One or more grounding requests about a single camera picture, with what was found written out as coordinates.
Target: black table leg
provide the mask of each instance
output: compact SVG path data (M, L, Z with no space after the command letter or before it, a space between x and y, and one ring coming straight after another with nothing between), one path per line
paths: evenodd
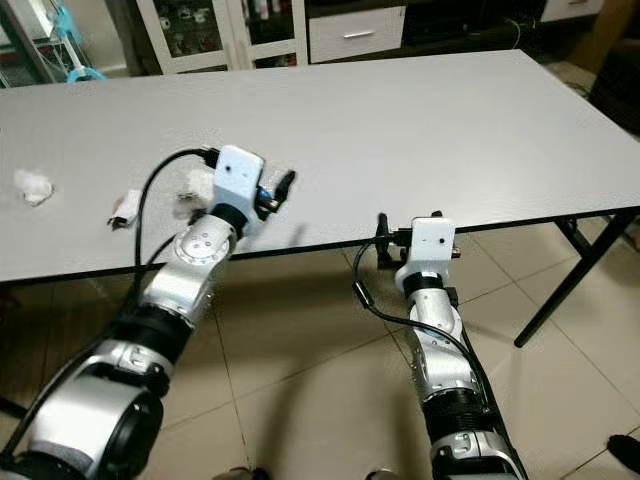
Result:
M544 305L540 307L538 313L535 314L533 319L524 327L522 332L520 332L520 335L518 335L513 342L516 347L521 348L529 341L533 334L536 333L547 318L549 318L549 315L567 298L571 291L580 283L580 280L589 273L591 267L609 250L609 247L616 241L620 234L624 232L625 228L629 226L637 214L637 211L624 211L617 213L613 217L591 248L589 248L587 252L584 252L582 259L573 270L571 270L569 275L567 275L567 278L562 281L555 292L553 292Z
M6 413L13 418L22 418L27 413L27 409L21 405L18 405L11 400L0 397L0 412Z

